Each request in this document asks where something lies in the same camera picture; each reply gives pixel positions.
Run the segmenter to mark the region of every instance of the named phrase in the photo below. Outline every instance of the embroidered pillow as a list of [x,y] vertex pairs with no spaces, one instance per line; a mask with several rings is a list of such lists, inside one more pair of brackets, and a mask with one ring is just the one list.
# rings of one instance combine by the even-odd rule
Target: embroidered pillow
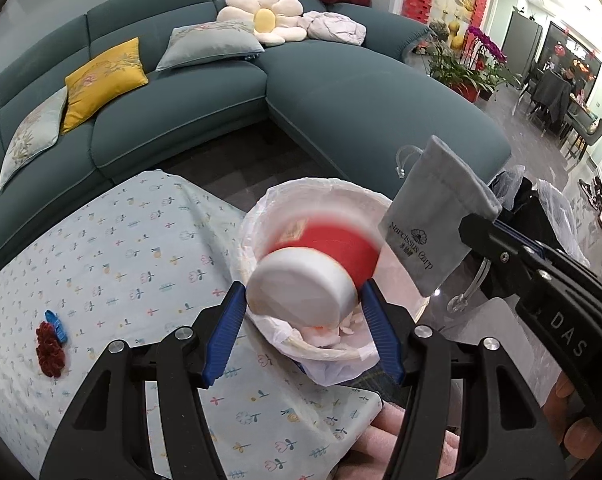
[[0,191],[14,173],[39,153],[56,144],[66,101],[67,87],[64,86],[34,108],[18,125],[3,159]]

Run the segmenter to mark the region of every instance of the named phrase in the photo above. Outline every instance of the sofa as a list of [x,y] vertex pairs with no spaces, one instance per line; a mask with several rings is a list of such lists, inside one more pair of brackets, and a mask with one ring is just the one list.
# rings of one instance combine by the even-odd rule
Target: sofa
[[306,40],[253,62],[155,72],[174,27],[214,21],[225,0],[110,0],[53,31],[0,74],[0,169],[19,123],[108,48],[140,38],[149,84],[124,94],[19,171],[0,192],[0,269],[68,213],[206,140],[271,118],[334,176],[393,198],[394,156],[440,136],[479,177],[510,156],[499,128],[401,62],[427,32],[368,7],[300,0],[367,27],[363,47]]

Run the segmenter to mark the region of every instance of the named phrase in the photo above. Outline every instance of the bed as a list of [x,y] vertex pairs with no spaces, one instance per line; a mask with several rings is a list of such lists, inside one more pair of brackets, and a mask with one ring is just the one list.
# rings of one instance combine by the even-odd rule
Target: bed
[[[147,171],[60,222],[0,272],[0,436],[34,478],[110,341],[160,341],[221,303],[243,215],[185,179]],[[35,353],[47,309],[68,333],[58,379],[43,375]],[[170,478],[156,383],[146,384],[146,397],[155,471]],[[225,373],[201,397],[226,476],[247,480],[323,480],[381,408],[377,394],[316,386],[248,321]]]

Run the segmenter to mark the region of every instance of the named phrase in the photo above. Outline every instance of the light blue pillow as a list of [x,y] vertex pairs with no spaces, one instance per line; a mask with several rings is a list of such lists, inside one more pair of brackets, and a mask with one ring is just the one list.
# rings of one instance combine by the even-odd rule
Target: light blue pillow
[[156,71],[231,57],[250,59],[262,52],[263,47],[254,37],[254,22],[227,20],[188,25],[172,30],[168,48]]

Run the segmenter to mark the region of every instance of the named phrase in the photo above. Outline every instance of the white flower cushion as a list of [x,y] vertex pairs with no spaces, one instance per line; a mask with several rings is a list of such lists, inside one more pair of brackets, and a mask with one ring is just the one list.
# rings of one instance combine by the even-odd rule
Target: white flower cushion
[[225,0],[217,22],[254,21],[254,36],[265,46],[286,41],[303,41],[307,33],[299,27],[303,5],[299,0]]
[[17,170],[56,144],[66,101],[67,86],[64,86],[34,108],[18,125],[3,159],[0,191]]

